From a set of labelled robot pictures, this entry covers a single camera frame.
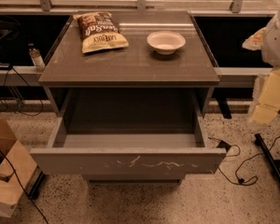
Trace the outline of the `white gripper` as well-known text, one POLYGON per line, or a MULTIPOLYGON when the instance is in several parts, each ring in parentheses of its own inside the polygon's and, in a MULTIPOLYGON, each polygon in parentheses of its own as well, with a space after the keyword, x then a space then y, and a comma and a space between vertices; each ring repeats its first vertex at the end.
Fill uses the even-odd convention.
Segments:
POLYGON ((280 111, 280 68, 268 75, 258 75, 253 90, 253 102, 248 111, 251 126, 267 126, 280 111))

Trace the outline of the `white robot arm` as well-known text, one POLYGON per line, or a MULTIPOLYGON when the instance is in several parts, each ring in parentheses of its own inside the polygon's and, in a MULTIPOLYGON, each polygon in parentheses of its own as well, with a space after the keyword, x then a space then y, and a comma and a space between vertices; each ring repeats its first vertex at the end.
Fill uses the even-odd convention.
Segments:
POLYGON ((256 79, 248 115, 251 125, 266 126, 280 111, 280 9, 264 28, 246 39, 242 47, 260 50, 262 60, 273 67, 268 75, 259 75, 256 79))

